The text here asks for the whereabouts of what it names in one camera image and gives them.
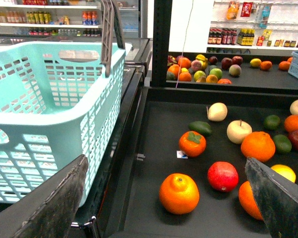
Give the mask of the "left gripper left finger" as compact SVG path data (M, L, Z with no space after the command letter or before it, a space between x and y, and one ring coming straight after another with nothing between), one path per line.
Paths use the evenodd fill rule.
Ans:
M88 159L80 155L0 212L0 238L66 238L82 199Z

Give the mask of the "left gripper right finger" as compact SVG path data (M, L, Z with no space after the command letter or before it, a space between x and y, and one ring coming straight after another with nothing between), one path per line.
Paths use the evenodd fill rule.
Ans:
M245 173L271 237L298 238L298 185L255 158Z

